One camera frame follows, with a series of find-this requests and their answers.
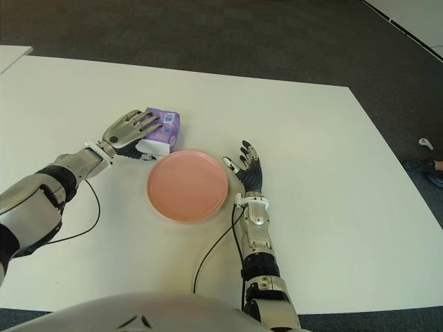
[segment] purple tissue box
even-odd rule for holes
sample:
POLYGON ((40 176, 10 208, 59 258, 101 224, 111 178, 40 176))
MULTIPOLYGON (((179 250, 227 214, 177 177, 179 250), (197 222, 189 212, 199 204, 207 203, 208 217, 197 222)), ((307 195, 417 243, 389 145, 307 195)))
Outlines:
POLYGON ((137 144, 137 150, 147 155, 167 156, 174 151, 175 142, 179 135, 180 114, 148 107, 153 116, 158 116, 157 122, 162 127, 153 131, 137 144))

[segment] dark carpet floor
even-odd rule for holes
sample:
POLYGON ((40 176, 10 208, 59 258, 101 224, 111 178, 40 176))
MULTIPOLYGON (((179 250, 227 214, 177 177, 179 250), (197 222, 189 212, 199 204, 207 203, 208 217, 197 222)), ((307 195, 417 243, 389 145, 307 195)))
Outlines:
MULTIPOLYGON (((358 0, 0 4, 1 43, 33 55, 348 86, 399 160, 443 160, 443 64, 358 0)), ((412 180, 443 226, 443 190, 422 174, 412 180)), ((0 329, 32 315, 3 310, 0 329)), ((301 320, 313 331, 434 332, 443 307, 301 320)))

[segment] wire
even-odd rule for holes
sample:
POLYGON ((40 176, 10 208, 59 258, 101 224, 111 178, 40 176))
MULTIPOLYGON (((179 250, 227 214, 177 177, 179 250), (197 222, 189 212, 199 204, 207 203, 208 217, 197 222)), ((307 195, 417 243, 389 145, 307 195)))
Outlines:
POLYGON ((197 289, 197 279, 199 277, 199 273, 200 273, 201 267, 203 266, 203 263, 205 262, 206 258, 208 258, 209 254, 213 251, 215 246, 224 238, 224 236, 226 234, 228 234, 228 232, 240 220, 240 218, 242 218, 244 209, 243 209, 242 213, 238 216, 238 218, 235 221, 234 221, 234 212, 235 212, 235 204, 233 206, 233 213, 232 213, 232 218, 231 218, 231 226, 227 230, 224 231, 224 233, 218 238, 218 240, 216 240, 216 242, 213 244, 212 247, 210 247, 210 249, 208 250, 208 252, 206 253, 206 255, 203 257, 203 259, 200 262, 199 268, 197 269, 197 273, 195 274, 195 277, 194 277, 194 286, 192 287, 192 292, 194 294, 195 294, 196 289, 197 289))
POLYGON ((94 194, 94 196, 96 198, 96 201, 97 201, 98 213, 97 213, 96 222, 88 230, 85 230, 84 232, 81 232, 81 233, 79 233, 77 235, 73 235, 72 237, 65 237, 64 239, 55 240, 55 241, 52 241, 52 242, 45 243, 44 246, 47 246, 48 244, 53 244, 53 243, 62 242, 62 241, 66 241, 66 240, 69 240, 69 239, 73 239, 74 237, 79 237, 80 235, 84 235, 87 232, 90 232, 97 225, 98 220, 100 219, 100 213, 101 213, 100 201, 98 200, 96 191, 94 190, 94 188, 92 188, 92 185, 89 183, 89 181, 88 180, 84 180, 84 182, 86 182, 88 184, 88 186, 91 188, 92 193, 94 194))
MULTIPOLYGON (((235 213, 235 205, 233 207, 233 213, 231 215, 230 221, 231 221, 231 228, 233 229, 235 244, 237 245, 238 255, 240 256, 240 263, 242 263, 242 269, 243 269, 244 268, 243 255, 242 255, 242 249, 240 249, 240 245, 238 243, 237 233, 235 232, 234 213, 235 213)), ((245 288, 246 288, 246 282, 244 281, 244 278, 242 277, 242 306, 241 306, 242 310, 244 308, 244 289, 245 288)))

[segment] round plate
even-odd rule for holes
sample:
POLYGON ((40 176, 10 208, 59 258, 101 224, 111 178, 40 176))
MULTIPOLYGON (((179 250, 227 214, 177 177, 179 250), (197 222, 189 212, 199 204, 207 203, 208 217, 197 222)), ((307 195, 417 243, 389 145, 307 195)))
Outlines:
POLYGON ((163 216, 195 222, 214 214, 228 194, 224 168, 201 151, 183 150, 160 160, 147 180, 147 195, 163 216))

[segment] person's foot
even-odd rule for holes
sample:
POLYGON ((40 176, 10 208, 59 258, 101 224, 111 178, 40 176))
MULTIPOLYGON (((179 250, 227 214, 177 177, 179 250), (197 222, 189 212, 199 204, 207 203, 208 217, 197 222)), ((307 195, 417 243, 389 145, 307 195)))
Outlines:
POLYGON ((437 187, 443 188, 443 172, 435 171, 427 174, 428 179, 437 187))
POLYGON ((403 167, 407 172, 434 172, 435 163, 433 160, 421 161, 421 160, 407 160, 404 161, 403 167))

